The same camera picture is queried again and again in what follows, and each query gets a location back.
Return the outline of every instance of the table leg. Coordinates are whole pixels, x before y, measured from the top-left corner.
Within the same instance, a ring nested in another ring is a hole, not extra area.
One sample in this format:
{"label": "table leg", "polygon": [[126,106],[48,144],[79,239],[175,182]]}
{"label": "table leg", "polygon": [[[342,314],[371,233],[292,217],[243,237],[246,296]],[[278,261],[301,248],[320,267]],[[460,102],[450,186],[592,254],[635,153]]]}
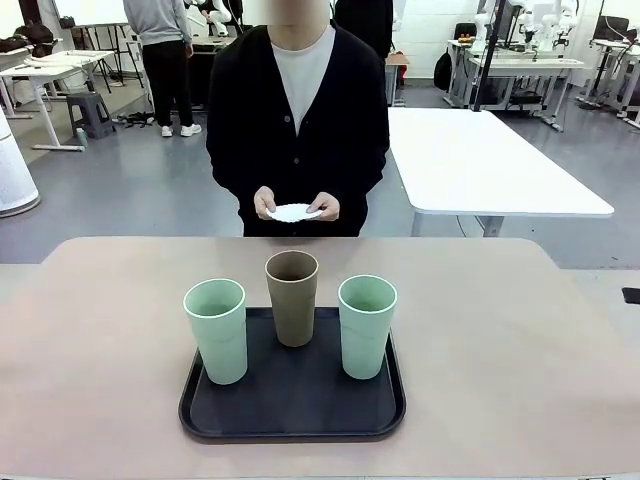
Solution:
{"label": "table leg", "polygon": [[56,90],[56,82],[49,82],[49,90],[51,90],[51,97],[58,98],[58,91]]}
{"label": "table leg", "polygon": [[544,94],[544,98],[542,100],[542,110],[546,110],[549,108],[549,103],[551,103],[551,96],[553,95],[553,87],[555,87],[556,82],[558,81],[557,76],[553,76],[549,78],[549,85],[547,87],[547,91]]}
{"label": "table leg", "polygon": [[627,90],[625,91],[624,98],[622,99],[622,107],[618,113],[618,118],[627,118],[627,109],[629,108],[631,98],[635,93],[636,86],[638,85],[638,79],[640,79],[640,60],[636,61],[636,64],[633,66],[633,72],[631,73],[631,78],[627,84]]}
{"label": "table leg", "polygon": [[412,237],[419,237],[420,236],[420,230],[422,229],[422,218],[424,217],[424,215],[422,215],[419,212],[415,212],[413,214],[413,226],[411,227],[411,236]]}
{"label": "table leg", "polygon": [[462,108],[468,109],[469,105],[471,104],[471,93],[473,92],[473,80],[478,76],[479,71],[480,71],[480,65],[476,65],[473,75],[469,75],[469,78],[467,79],[467,88],[464,92],[464,103],[462,105]]}
{"label": "table leg", "polygon": [[542,112],[540,112],[540,114],[538,115],[538,118],[540,120],[542,120],[544,123],[546,123],[547,125],[549,125],[551,128],[553,128],[558,132],[564,132],[564,125],[560,125],[557,122],[557,119],[558,119],[558,114],[560,113],[560,108],[564,103],[564,97],[567,94],[567,89],[569,88],[569,83],[570,83],[569,79],[571,78],[571,72],[572,71],[570,70],[569,73],[567,74],[567,77],[565,78],[564,85],[562,87],[562,92],[560,93],[560,99],[558,100],[558,105],[556,105],[556,109],[553,112],[553,115],[551,115],[551,117],[548,117],[544,115]]}
{"label": "table leg", "polygon": [[607,65],[607,59],[609,58],[610,49],[606,51],[601,48],[600,55],[598,56],[598,60],[601,62],[596,62],[591,71],[591,75],[589,76],[589,81],[587,83],[587,91],[584,97],[576,97],[581,103],[586,103],[587,105],[591,105],[593,107],[600,107],[600,104],[597,103],[598,100],[598,87],[600,85],[600,80],[602,78],[602,73]]}
{"label": "table leg", "polygon": [[393,67],[393,81],[391,82],[391,106],[396,106],[396,90],[398,88],[398,69],[400,67]]}
{"label": "table leg", "polygon": [[456,76],[458,73],[458,66],[459,66],[459,62],[460,62],[460,50],[456,47],[456,46],[451,46],[451,48],[453,49],[453,57],[454,57],[454,61],[453,61],[453,68],[451,69],[451,79],[449,80],[449,90],[447,90],[444,95],[442,96],[445,100],[445,102],[447,102],[449,105],[453,106],[453,102],[451,100],[451,97],[453,95],[453,87],[455,85],[455,81],[456,81]]}
{"label": "table leg", "polygon": [[500,236],[504,217],[482,217],[480,222],[484,226],[484,238],[495,238]]}
{"label": "table leg", "polygon": [[28,120],[30,118],[33,118],[32,115],[17,114],[13,109],[13,100],[11,100],[11,97],[9,96],[9,91],[7,90],[7,86],[4,83],[4,78],[0,78],[0,94],[2,94],[4,104],[7,106],[7,114],[5,115],[7,120]]}
{"label": "table leg", "polygon": [[88,81],[87,81],[87,88],[89,89],[90,92],[95,92],[96,91],[96,77],[94,77],[93,75],[93,65],[89,65],[87,68],[87,77],[88,77]]}
{"label": "table leg", "polygon": [[72,146],[60,145],[60,141],[58,140],[56,131],[53,129],[53,124],[51,123],[49,112],[47,112],[47,106],[44,104],[44,101],[42,100],[42,97],[38,92],[38,84],[34,80],[31,80],[30,83],[31,83],[31,88],[33,89],[34,96],[36,98],[36,103],[38,104],[38,109],[40,110],[40,114],[42,115],[42,120],[44,121],[44,126],[47,128],[47,132],[49,132],[49,138],[51,139],[51,145],[34,145],[32,148],[34,150],[84,152],[84,147],[79,147],[75,145],[72,145]]}

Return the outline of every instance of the black pants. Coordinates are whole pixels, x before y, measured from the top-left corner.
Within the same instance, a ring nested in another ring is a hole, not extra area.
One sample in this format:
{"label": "black pants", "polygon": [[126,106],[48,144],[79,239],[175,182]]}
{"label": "black pants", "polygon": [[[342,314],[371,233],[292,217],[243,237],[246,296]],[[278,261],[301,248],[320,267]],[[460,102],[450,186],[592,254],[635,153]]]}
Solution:
{"label": "black pants", "polygon": [[193,125],[189,66],[184,42],[145,45],[142,60],[149,76],[158,124],[161,127],[171,126],[171,105],[175,100],[180,113],[180,124],[185,127]]}

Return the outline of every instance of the stool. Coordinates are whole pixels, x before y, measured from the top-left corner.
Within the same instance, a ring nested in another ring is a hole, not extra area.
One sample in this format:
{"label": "stool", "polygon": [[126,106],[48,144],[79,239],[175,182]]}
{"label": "stool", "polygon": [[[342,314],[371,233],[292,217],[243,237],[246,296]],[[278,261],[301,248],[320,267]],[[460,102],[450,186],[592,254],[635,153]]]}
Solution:
{"label": "stool", "polygon": [[[82,118],[75,120],[73,107],[80,108]],[[96,92],[73,93],[67,96],[67,107],[73,135],[77,136],[77,129],[84,129],[91,138],[104,138],[109,133],[115,132],[109,110],[102,100],[102,95]]]}

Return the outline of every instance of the white cylinder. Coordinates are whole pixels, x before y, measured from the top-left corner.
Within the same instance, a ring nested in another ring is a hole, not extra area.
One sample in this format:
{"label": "white cylinder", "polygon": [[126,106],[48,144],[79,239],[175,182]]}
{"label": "white cylinder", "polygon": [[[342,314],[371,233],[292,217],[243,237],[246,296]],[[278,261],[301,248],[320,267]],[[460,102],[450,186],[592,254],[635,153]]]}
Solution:
{"label": "white cylinder", "polygon": [[0,109],[0,217],[18,215],[40,202],[40,194]]}

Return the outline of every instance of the black bag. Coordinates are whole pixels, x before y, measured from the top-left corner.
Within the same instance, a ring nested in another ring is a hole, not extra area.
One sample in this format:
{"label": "black bag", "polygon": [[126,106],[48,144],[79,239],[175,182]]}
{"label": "black bag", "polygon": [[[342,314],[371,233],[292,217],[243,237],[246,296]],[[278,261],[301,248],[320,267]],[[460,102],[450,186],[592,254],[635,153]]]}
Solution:
{"label": "black bag", "polygon": [[444,52],[444,55],[441,56],[440,60],[436,63],[436,69],[433,72],[433,83],[440,90],[444,90],[445,92],[449,91],[452,69],[451,56],[449,52]]}
{"label": "black bag", "polygon": [[13,52],[14,50],[18,50],[19,48],[24,48],[26,46],[27,41],[19,35],[5,38],[4,40],[0,39],[0,53]]}
{"label": "black bag", "polygon": [[53,43],[53,32],[41,23],[20,27],[16,30],[16,34],[27,37],[34,45]]}

